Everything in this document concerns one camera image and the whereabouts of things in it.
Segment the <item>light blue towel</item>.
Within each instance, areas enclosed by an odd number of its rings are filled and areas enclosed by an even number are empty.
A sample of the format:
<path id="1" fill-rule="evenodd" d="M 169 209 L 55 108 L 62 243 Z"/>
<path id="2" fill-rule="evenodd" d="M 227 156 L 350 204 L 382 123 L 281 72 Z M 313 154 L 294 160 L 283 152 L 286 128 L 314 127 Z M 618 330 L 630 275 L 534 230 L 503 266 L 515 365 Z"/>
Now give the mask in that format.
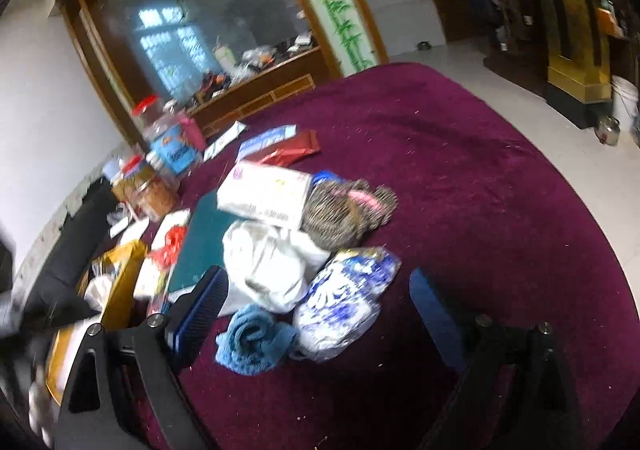
<path id="1" fill-rule="evenodd" d="M 255 376 L 288 358 L 297 338 L 291 324 L 252 303 L 236 311 L 227 329 L 217 335 L 215 361 L 236 374 Z"/>

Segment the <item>white cloth bundle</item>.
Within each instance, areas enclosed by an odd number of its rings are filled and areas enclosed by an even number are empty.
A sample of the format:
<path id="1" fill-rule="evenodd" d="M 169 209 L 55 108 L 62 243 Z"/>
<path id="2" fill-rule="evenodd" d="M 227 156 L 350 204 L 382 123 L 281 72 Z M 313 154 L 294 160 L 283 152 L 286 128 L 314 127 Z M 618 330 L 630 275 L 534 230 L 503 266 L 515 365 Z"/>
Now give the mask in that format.
<path id="1" fill-rule="evenodd" d="M 271 313 L 291 312 L 330 258 L 307 233 L 258 221 L 233 222 L 222 246 L 229 288 L 221 317 L 251 303 Z"/>

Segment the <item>blue white patterned packet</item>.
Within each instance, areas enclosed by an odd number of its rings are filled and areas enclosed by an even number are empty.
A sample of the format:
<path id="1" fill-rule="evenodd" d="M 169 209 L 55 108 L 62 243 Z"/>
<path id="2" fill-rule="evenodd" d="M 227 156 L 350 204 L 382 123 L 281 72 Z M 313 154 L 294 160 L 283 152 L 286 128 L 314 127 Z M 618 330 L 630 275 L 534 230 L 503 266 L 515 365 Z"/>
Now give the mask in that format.
<path id="1" fill-rule="evenodd" d="M 338 251 L 294 309 L 297 355 L 328 361 L 358 340 L 378 318 L 378 299 L 400 266 L 400 259 L 384 247 Z"/>

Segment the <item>brown knitted hat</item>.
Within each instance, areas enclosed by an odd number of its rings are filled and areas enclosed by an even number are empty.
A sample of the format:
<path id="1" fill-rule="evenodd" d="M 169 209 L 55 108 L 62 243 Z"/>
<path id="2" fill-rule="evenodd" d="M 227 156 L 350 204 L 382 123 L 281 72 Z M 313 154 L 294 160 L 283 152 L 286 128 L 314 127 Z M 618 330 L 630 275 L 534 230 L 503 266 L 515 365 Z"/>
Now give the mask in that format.
<path id="1" fill-rule="evenodd" d="M 363 236 L 390 222 L 397 205 L 396 193 L 385 185 L 324 180 L 306 200 L 302 229 L 324 251 L 356 247 Z"/>

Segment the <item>white tissue pack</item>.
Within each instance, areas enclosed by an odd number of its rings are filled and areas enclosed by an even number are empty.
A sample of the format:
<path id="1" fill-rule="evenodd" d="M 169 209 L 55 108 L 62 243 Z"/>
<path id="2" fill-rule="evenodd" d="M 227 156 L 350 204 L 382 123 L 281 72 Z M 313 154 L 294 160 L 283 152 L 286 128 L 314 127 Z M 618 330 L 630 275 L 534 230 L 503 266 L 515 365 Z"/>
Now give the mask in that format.
<path id="1" fill-rule="evenodd" d="M 277 228 L 299 230 L 311 189 L 309 173 L 241 161 L 217 190 L 217 208 Z"/>

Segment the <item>red plastic wrapper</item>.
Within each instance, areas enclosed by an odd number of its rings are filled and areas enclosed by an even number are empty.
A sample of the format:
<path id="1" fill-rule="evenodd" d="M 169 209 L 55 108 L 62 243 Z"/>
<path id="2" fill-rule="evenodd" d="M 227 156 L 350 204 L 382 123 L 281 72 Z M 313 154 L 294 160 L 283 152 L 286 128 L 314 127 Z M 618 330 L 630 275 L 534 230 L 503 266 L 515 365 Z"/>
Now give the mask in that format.
<path id="1" fill-rule="evenodd" d="M 163 245 L 159 248 L 152 249 L 146 257 L 151 259 L 158 269 L 170 269 L 178 260 L 184 239 L 186 238 L 187 229 L 185 225 L 174 225 L 171 227 L 165 234 Z"/>

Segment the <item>maroon plush tablecloth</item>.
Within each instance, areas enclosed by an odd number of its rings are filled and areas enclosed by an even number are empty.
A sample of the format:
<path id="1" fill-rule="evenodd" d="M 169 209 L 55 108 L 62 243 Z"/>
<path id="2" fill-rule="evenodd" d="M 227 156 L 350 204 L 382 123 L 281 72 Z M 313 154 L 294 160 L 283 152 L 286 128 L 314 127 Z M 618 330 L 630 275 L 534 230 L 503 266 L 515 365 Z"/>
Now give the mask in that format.
<path id="1" fill-rule="evenodd" d="M 639 320 L 612 247 L 565 179 L 518 130 L 436 70 L 390 64 L 287 98 L 247 118 L 317 132 L 306 173 L 330 170 L 397 194 L 370 236 L 401 268 L 371 329 L 326 363 L 288 361 L 246 378 L 207 340 L 180 376 L 224 449 L 419 449 L 456 375 L 409 296 L 414 269 L 473 313 L 549 322 L 600 446 L 639 387 Z"/>

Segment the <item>black leather sofa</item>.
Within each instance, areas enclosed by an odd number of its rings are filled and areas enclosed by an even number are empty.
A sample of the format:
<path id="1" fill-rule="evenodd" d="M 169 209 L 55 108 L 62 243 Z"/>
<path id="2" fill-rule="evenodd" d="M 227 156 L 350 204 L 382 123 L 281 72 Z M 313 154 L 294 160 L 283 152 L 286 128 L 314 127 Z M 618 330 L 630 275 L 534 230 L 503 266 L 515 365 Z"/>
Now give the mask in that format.
<path id="1" fill-rule="evenodd" d="M 44 259 L 26 300 L 24 324 L 61 326 L 93 314 L 78 284 L 98 250 L 106 245 L 110 229 L 107 215 L 116 206 L 110 182 L 100 178 L 90 185 L 78 212 L 65 219 L 61 236 Z"/>

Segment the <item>orange label snack jar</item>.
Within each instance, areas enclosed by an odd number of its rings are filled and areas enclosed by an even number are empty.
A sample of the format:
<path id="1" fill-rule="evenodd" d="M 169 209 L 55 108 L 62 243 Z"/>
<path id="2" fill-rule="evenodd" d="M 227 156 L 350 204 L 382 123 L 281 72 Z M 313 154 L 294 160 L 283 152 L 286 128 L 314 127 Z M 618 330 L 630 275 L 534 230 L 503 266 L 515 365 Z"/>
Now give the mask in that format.
<path id="1" fill-rule="evenodd" d="M 124 162 L 111 184 L 122 203 L 152 222 L 161 222 L 178 203 L 176 192 L 141 154 Z"/>

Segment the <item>white envelope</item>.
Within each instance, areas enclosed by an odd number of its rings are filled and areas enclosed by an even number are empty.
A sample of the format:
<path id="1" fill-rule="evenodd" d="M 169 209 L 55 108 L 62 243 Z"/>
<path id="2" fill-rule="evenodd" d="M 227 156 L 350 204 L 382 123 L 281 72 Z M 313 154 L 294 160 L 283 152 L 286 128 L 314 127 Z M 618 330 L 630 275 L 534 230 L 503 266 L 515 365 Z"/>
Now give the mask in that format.
<path id="1" fill-rule="evenodd" d="M 238 139 L 246 128 L 246 124 L 241 123 L 241 121 L 235 121 L 212 144 L 206 147 L 203 153 L 203 161 L 208 162 L 219 155 L 231 142 Z"/>

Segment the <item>blue label plastic jar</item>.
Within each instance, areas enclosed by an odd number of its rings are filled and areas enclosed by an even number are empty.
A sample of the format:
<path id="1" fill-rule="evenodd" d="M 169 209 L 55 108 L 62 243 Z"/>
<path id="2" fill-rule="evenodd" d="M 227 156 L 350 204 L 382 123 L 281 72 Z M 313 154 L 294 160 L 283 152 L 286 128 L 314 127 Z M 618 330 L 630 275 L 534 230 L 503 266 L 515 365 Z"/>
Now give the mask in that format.
<path id="1" fill-rule="evenodd" d="M 143 138 L 176 177 L 186 176 L 203 162 L 202 134 L 184 110 L 163 114 L 146 125 Z"/>

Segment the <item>blue white flat packet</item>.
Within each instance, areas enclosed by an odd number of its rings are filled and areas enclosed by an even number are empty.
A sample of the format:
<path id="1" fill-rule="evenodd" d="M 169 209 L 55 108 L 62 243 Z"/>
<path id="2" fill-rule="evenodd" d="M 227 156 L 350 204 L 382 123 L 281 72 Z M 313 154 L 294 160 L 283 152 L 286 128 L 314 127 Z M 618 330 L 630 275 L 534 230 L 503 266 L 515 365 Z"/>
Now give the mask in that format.
<path id="1" fill-rule="evenodd" d="M 245 157 L 259 152 L 265 147 L 271 147 L 273 144 L 291 139 L 296 135 L 296 133 L 296 125 L 284 125 L 262 132 L 260 135 L 252 139 L 248 139 L 240 145 L 239 152 L 238 155 L 236 155 L 235 160 L 237 162 L 242 161 Z"/>

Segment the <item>red lid clear jar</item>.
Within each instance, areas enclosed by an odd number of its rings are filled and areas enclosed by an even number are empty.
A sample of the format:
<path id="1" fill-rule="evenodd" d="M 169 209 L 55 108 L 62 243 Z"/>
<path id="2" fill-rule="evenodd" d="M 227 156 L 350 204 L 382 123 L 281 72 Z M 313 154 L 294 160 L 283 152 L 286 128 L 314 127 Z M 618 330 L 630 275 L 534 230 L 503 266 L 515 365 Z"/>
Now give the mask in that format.
<path id="1" fill-rule="evenodd" d="M 142 98 L 131 110 L 131 116 L 138 128 L 144 131 L 163 116 L 163 101 L 157 94 Z"/>

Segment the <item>red foil packet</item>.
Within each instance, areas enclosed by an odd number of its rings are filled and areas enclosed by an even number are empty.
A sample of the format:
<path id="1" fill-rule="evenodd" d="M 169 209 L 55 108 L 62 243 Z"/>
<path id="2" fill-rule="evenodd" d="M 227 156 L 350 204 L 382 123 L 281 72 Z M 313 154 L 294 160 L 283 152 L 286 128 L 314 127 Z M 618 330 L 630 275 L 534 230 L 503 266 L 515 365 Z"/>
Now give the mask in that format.
<path id="1" fill-rule="evenodd" d="M 303 130 L 290 139 L 247 155 L 244 161 L 268 166 L 288 167 L 301 159 L 321 151 L 316 130 Z"/>

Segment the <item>wooden cabinet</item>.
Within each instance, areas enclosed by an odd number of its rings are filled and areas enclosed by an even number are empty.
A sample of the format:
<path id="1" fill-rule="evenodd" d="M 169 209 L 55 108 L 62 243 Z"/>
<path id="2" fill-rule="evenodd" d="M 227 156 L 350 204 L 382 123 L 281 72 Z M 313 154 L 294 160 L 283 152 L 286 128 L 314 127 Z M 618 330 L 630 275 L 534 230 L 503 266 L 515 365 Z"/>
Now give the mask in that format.
<path id="1" fill-rule="evenodd" d="M 203 136 L 210 138 L 233 121 L 250 117 L 332 79 L 321 50 L 314 48 L 213 96 L 191 110 L 190 116 Z"/>

